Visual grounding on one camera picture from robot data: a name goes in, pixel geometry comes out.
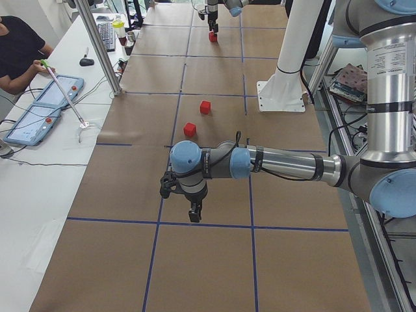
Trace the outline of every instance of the white table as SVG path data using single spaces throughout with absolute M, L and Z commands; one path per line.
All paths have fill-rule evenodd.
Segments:
M 95 60 L 80 67 L 86 47 Z M 127 56 L 119 42 L 109 53 L 111 64 Z M 57 73 L 82 77 L 82 96 L 104 77 L 81 18 L 77 18 L 59 42 L 49 64 Z M 43 88 L 50 77 L 37 75 L 31 88 Z M 104 82 L 77 108 L 85 120 L 103 125 L 112 102 L 111 88 Z M 21 96 L 17 105 L 27 108 L 33 101 L 30 93 Z M 14 107 L 7 118 L 16 120 L 23 111 Z M 0 131 L 10 124 L 0 125 Z M 27 147 L 13 159 L 30 163 L 88 164 L 99 129 L 91 127 L 81 134 L 79 121 L 70 109 L 62 113 L 50 134 L 39 146 Z M 44 276 L 64 221 L 83 177 L 85 166 L 29 166 L 0 159 L 0 311 L 27 312 Z

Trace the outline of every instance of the keyboard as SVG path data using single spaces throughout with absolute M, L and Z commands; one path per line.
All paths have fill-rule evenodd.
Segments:
M 97 23 L 98 32 L 107 52 L 116 50 L 116 33 L 111 23 Z

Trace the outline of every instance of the red cube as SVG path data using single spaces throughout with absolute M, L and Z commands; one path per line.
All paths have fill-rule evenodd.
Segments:
M 213 32 L 213 31 L 208 32 L 208 38 L 209 38 L 209 41 L 211 41 L 211 42 L 217 42 L 218 41 L 216 33 Z
M 211 102 L 202 101 L 200 105 L 200 112 L 201 114 L 208 115 L 211 111 Z
M 187 137 L 192 138 L 196 134 L 196 125 L 188 122 L 183 128 L 183 133 Z

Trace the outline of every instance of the green handle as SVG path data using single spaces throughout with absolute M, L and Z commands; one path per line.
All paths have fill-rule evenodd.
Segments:
M 45 66 L 45 68 L 50 67 L 49 64 L 47 63 L 47 60 L 40 60 L 40 62 L 42 63 L 43 66 Z

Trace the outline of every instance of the light blue joint cap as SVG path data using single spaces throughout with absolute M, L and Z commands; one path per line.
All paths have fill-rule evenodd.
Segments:
M 184 174 L 195 168 L 201 161 L 200 147 L 191 141 L 181 141 L 170 151 L 170 162 L 172 169 Z
M 246 148 L 235 148 L 231 153 L 229 171 L 234 179 L 250 176 L 250 152 Z
M 394 218 L 416 215 L 416 169 L 395 171 L 377 182 L 370 193 L 370 204 Z
M 242 8 L 237 6 L 235 8 L 231 8 L 229 10 L 229 13 L 231 14 L 231 16 L 233 16 L 234 18 L 236 18 L 238 15 L 240 15 L 242 12 Z
M 365 45 L 359 41 L 358 37 L 338 36 L 337 34 L 332 35 L 332 44 L 334 47 L 341 49 L 356 49 L 359 47 L 365 47 Z
M 375 0 L 384 10 L 398 15 L 416 14 L 415 0 Z

